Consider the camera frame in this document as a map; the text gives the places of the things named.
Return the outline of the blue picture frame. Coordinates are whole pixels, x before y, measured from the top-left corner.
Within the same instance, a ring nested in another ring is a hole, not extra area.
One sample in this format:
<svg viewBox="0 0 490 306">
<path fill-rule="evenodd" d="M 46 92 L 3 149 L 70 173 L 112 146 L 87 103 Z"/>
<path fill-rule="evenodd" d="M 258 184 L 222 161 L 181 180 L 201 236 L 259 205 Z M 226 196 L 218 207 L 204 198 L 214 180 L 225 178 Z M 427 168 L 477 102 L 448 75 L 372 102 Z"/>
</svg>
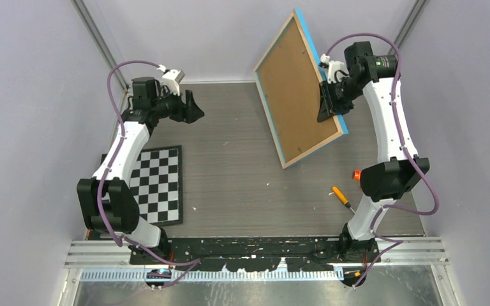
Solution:
<svg viewBox="0 0 490 306">
<path fill-rule="evenodd" d="M 254 68 L 281 167 L 286 169 L 348 134 L 344 118 L 317 121 L 325 75 L 300 9 L 296 8 Z"/>
</svg>

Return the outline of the yellow handled screwdriver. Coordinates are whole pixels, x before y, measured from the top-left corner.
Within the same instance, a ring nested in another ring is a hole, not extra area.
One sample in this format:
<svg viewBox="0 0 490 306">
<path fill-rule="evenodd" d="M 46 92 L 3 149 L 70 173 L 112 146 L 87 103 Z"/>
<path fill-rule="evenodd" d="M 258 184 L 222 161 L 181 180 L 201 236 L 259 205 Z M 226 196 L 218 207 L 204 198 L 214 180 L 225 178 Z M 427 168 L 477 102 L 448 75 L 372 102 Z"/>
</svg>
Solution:
<svg viewBox="0 0 490 306">
<path fill-rule="evenodd" d="M 339 199 L 339 201 L 344 207 L 346 207 L 353 214 L 355 214 L 355 210 L 352 208 L 350 201 L 347 199 L 347 197 L 341 192 L 341 190 L 338 187 L 332 186 L 332 192 Z"/>
</svg>

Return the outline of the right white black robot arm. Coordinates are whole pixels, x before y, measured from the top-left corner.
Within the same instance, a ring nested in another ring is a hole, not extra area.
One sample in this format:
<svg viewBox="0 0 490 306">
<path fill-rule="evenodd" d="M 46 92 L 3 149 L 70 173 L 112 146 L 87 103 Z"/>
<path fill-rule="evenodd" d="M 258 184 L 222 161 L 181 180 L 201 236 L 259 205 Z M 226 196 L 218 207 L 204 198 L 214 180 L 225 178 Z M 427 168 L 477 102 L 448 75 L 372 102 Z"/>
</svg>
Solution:
<svg viewBox="0 0 490 306">
<path fill-rule="evenodd" d="M 327 54 L 319 60 L 326 72 L 320 83 L 318 122 L 347 114 L 353 102 L 365 98 L 375 129 L 376 164 L 359 173 L 362 199 L 336 242 L 339 259 L 358 261 L 372 254 L 375 232 L 387 210 L 410 192 L 430 169 L 429 160 L 415 148 L 401 105 L 399 61 L 395 55 L 376 55 L 370 42 L 355 42 L 343 62 Z"/>
</svg>

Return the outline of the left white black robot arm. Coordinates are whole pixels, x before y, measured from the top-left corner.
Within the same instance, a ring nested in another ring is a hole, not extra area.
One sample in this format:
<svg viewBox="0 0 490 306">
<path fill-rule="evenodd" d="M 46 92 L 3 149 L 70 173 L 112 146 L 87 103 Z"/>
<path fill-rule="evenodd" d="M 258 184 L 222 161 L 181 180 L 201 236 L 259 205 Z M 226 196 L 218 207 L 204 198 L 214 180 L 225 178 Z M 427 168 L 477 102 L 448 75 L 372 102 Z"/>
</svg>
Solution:
<svg viewBox="0 0 490 306">
<path fill-rule="evenodd" d="M 166 231 L 141 217 L 129 183 L 140 152 L 161 119 L 191 124 L 205 113 L 192 90 L 175 94 L 154 77 L 133 79 L 132 90 L 105 159 L 91 177 L 77 183 L 78 200 L 87 229 L 110 235 L 118 246 L 129 242 L 133 251 L 153 263 L 168 264 L 171 243 Z"/>
</svg>

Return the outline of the orange curved plastic piece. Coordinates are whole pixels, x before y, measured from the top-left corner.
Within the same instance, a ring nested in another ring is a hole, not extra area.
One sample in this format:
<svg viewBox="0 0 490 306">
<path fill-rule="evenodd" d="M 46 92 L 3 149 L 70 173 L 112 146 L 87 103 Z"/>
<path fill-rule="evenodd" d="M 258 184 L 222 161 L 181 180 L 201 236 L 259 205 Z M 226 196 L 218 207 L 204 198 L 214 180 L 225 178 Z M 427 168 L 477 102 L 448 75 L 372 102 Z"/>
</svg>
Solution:
<svg viewBox="0 0 490 306">
<path fill-rule="evenodd" d="M 360 176 L 361 176 L 361 171 L 360 170 L 355 170 L 353 173 L 353 179 L 356 181 L 360 181 Z"/>
</svg>

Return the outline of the black white checkerboard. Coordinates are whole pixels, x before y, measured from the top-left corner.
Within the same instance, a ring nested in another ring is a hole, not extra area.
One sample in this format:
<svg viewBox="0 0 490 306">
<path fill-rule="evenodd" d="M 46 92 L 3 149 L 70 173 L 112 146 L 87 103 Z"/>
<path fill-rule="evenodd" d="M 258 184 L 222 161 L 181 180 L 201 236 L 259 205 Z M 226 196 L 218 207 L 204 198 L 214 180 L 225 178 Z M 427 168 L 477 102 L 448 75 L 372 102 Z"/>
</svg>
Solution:
<svg viewBox="0 0 490 306">
<path fill-rule="evenodd" d="M 140 216 L 156 226 L 182 224 L 182 147 L 144 149 L 138 155 L 129 184 Z"/>
</svg>

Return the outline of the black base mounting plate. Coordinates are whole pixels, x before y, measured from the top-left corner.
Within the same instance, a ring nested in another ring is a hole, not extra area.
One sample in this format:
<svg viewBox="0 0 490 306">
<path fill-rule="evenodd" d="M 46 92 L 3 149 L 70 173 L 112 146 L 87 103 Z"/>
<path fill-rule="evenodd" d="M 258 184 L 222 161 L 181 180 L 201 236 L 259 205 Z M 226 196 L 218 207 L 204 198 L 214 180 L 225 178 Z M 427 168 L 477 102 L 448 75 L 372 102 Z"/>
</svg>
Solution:
<svg viewBox="0 0 490 306">
<path fill-rule="evenodd" d="M 365 269 L 380 252 L 373 240 L 337 237 L 171 238 L 148 251 L 129 248 L 132 265 L 155 265 L 161 257 L 177 263 L 178 271 L 197 261 L 193 270 L 200 272 L 273 272 L 283 266 L 289 272 L 317 272 L 340 263 Z"/>
</svg>

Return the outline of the white perforated strip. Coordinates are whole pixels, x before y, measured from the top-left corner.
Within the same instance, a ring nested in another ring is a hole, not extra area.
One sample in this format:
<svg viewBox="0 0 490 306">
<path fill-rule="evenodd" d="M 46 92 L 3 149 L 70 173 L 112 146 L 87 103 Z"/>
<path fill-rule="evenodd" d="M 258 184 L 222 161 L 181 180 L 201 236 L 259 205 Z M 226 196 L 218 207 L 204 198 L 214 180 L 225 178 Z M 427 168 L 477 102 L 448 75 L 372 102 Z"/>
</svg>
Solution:
<svg viewBox="0 0 490 306">
<path fill-rule="evenodd" d="M 218 272 L 183 271 L 148 268 L 90 268 L 80 273 L 80 280 L 86 282 L 269 282 L 269 281 L 341 281 L 344 279 L 343 270 L 335 267 L 327 271 L 297 271 L 287 268 L 277 268 L 273 271 L 246 272 L 240 269 L 236 272 L 222 270 Z"/>
</svg>

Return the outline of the right corner aluminium post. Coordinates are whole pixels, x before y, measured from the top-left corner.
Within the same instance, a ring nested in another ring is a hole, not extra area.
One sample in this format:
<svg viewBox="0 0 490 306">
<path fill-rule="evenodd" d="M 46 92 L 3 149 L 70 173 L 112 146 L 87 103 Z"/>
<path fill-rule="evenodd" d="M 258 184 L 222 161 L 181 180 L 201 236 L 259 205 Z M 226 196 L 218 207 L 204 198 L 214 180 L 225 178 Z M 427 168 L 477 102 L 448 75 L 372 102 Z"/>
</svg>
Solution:
<svg viewBox="0 0 490 306">
<path fill-rule="evenodd" d="M 401 49 L 403 44 L 406 42 L 415 24 L 418 22 L 428 4 L 429 0 L 415 0 L 413 2 L 410 11 L 408 12 L 401 28 L 399 29 L 399 32 L 396 35 L 396 38 L 394 39 L 394 44 L 398 49 Z"/>
</svg>

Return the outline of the corner aluminium post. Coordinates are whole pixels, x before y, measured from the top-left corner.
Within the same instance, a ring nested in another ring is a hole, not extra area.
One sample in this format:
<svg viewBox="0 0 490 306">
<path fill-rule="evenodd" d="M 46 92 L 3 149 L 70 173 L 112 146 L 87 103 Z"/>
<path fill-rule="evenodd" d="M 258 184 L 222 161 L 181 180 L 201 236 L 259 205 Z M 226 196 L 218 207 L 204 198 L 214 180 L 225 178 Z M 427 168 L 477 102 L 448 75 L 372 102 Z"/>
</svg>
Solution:
<svg viewBox="0 0 490 306">
<path fill-rule="evenodd" d="M 123 62 L 123 55 L 97 1 L 71 0 L 70 3 L 108 68 Z"/>
<path fill-rule="evenodd" d="M 396 35 L 396 38 L 394 39 L 394 44 L 398 49 L 401 49 L 403 44 L 406 42 L 415 24 L 418 22 L 428 4 L 429 0 L 415 0 L 413 2 L 410 11 L 408 12 L 401 28 L 399 29 L 399 32 Z"/>
</svg>

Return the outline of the left corner aluminium post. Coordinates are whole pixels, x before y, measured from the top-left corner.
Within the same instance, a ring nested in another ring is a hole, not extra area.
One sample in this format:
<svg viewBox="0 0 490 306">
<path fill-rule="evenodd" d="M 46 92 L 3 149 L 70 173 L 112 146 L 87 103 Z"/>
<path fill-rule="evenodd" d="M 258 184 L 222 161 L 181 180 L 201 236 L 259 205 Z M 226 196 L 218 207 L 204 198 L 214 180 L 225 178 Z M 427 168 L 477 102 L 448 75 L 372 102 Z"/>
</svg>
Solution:
<svg viewBox="0 0 490 306">
<path fill-rule="evenodd" d="M 71 0 L 70 3 L 108 68 L 123 62 L 123 55 L 97 1 Z"/>
</svg>

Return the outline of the aluminium front rail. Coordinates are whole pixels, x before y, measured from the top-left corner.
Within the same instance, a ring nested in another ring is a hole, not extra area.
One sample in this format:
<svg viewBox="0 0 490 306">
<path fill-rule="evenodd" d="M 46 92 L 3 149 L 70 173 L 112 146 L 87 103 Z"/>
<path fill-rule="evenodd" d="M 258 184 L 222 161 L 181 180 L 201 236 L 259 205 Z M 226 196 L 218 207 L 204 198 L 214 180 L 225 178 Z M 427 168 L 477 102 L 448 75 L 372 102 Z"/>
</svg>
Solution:
<svg viewBox="0 0 490 306">
<path fill-rule="evenodd" d="M 130 266 L 131 251 L 108 240 L 74 241 L 66 268 L 103 268 Z M 404 237 L 403 243 L 381 255 L 375 266 L 449 265 L 450 261 L 438 237 Z"/>
</svg>

